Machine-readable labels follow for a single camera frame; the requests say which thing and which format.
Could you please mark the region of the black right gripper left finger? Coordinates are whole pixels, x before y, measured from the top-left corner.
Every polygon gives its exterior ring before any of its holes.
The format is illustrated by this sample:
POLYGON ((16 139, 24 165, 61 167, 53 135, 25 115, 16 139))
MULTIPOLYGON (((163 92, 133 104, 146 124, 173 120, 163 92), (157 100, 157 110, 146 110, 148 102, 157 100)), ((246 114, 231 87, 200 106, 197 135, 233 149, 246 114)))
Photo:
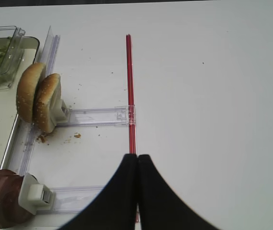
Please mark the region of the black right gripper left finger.
POLYGON ((137 211, 137 156, 125 154, 96 198, 62 230, 133 230, 137 211))

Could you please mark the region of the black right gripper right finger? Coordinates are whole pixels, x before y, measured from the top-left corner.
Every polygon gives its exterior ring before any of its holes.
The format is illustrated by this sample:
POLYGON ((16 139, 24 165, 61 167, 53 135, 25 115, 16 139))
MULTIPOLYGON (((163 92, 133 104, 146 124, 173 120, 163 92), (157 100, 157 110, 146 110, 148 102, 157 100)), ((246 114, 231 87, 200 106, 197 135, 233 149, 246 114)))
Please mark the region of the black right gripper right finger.
POLYGON ((139 212, 143 230, 215 230, 169 187, 149 155, 138 157, 139 212))

